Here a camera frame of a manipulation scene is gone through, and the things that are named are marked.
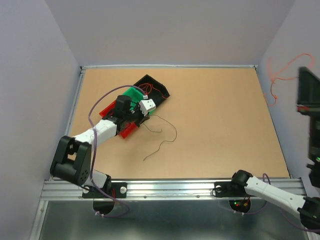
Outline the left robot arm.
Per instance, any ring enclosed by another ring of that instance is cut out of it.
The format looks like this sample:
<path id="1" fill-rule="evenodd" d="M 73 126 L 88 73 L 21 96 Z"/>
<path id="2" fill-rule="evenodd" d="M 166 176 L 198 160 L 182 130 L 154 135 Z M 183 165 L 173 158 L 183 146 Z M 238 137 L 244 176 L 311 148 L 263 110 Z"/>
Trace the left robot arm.
<path id="1" fill-rule="evenodd" d="M 148 96 L 135 101 L 129 95 L 118 95 L 108 107 L 101 111 L 102 119 L 88 130 L 60 138 L 50 166 L 50 174 L 81 187 L 85 194 L 95 198 L 110 196 L 125 198 L 127 183 L 112 186 L 109 175 L 94 169 L 93 157 L 97 148 L 106 140 L 118 135 L 127 135 L 131 127 L 137 127 L 149 119 L 156 109 Z"/>

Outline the aluminium mounting rail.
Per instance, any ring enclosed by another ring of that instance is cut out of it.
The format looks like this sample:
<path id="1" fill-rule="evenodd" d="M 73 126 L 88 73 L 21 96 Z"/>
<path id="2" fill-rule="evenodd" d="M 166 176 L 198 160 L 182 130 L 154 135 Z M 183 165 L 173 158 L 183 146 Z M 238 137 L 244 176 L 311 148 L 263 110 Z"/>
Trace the aluminium mounting rail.
<path id="1" fill-rule="evenodd" d="M 125 201 L 162 201 L 162 200 L 215 200 L 211 192 L 221 182 L 229 179 L 169 179 L 169 180 L 113 180 L 127 183 Z M 83 189 L 63 180 L 45 181 L 40 199 L 42 201 L 77 201 Z"/>

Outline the green plastic bin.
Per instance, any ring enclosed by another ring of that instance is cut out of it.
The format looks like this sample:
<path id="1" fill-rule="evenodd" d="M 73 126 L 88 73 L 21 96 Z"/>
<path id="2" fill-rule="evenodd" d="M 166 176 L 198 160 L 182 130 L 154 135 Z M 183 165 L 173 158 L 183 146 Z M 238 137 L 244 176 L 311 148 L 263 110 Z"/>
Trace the green plastic bin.
<path id="1" fill-rule="evenodd" d="M 123 95 L 129 96 L 133 103 L 138 103 L 144 99 L 144 95 L 138 89 L 136 89 L 134 87 L 130 87 L 128 90 L 126 90 L 123 93 Z"/>

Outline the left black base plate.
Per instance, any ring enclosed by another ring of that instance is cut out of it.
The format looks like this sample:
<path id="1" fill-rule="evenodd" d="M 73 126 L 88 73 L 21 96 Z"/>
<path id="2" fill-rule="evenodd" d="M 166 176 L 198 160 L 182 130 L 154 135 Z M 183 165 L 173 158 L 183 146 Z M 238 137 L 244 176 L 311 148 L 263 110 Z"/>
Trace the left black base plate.
<path id="1" fill-rule="evenodd" d="M 86 190 L 82 190 L 82 198 L 84 199 L 102 199 L 106 198 L 100 191 L 94 186 L 85 186 Z M 126 182 L 106 182 L 101 188 L 109 196 L 116 199 L 125 199 L 127 197 L 127 183 Z"/>

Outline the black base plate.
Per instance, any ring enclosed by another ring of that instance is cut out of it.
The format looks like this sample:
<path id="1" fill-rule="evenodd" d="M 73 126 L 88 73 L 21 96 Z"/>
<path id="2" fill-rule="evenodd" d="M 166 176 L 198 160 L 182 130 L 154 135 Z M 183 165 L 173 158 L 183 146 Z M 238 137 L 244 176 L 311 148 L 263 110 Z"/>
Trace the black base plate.
<path id="1" fill-rule="evenodd" d="M 217 198 L 240 198 L 247 195 L 243 186 L 231 181 L 215 182 L 211 194 Z"/>
<path id="2" fill-rule="evenodd" d="M 86 190 L 82 190 L 82 198 L 84 199 L 102 199 L 106 198 L 100 191 L 94 186 L 85 186 Z M 127 197 L 127 183 L 126 182 L 106 182 L 101 188 L 109 196 L 116 199 L 125 199 Z"/>

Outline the black plastic bin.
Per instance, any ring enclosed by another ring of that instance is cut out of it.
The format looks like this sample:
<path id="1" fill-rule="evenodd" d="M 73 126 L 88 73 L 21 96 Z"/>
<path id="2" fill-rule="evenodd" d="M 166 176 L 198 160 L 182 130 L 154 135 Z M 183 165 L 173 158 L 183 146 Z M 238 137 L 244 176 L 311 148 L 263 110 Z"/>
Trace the black plastic bin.
<path id="1" fill-rule="evenodd" d="M 167 88 L 148 74 L 137 81 L 134 86 L 141 88 L 147 93 L 148 97 L 154 101 L 157 108 L 170 97 Z"/>

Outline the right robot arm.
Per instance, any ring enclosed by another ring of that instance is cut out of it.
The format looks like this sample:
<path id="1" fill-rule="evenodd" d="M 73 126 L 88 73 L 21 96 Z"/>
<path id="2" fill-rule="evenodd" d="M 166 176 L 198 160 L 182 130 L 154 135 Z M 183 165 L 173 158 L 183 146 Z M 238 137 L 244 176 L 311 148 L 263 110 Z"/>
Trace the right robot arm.
<path id="1" fill-rule="evenodd" d="M 308 116 L 309 140 L 307 164 L 311 185 L 320 187 L 320 78 L 308 67 L 298 69 L 297 112 Z M 289 193 L 265 183 L 245 170 L 238 170 L 231 178 L 231 192 L 259 197 L 300 220 L 303 230 L 320 233 L 320 198 Z"/>

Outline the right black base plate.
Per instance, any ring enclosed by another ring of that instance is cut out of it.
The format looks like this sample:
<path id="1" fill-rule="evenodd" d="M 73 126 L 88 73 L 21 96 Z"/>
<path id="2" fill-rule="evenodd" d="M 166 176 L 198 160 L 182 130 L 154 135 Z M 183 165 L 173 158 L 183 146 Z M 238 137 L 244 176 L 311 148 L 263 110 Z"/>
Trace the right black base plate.
<path id="1" fill-rule="evenodd" d="M 217 198 L 240 198 L 247 195 L 243 186 L 231 181 L 215 182 L 211 194 Z"/>

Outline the red plastic bin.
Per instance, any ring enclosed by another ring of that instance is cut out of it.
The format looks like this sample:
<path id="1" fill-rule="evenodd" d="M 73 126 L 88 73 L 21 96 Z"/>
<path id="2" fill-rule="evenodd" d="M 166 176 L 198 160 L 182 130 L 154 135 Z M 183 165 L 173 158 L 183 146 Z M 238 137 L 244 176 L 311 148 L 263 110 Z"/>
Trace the red plastic bin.
<path id="1" fill-rule="evenodd" d="M 102 110 L 99 115 L 103 120 L 110 120 L 117 125 L 116 134 L 125 139 L 134 129 L 138 128 L 133 122 L 125 120 L 125 114 L 132 113 L 139 103 L 133 103 L 126 95 L 119 95 L 109 106 Z"/>

